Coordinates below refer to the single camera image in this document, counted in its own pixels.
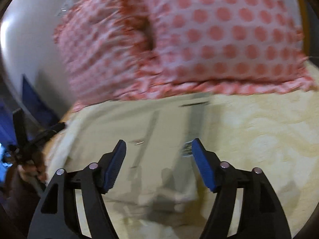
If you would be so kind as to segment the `person left hand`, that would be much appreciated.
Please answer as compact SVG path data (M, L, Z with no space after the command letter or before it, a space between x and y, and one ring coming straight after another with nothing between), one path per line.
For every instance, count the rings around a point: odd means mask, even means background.
M24 164L18 165L17 169L22 180L25 182L30 182L31 177L36 177L40 182L46 182L46 165L45 157L43 153L38 153L36 156L38 163L34 164Z

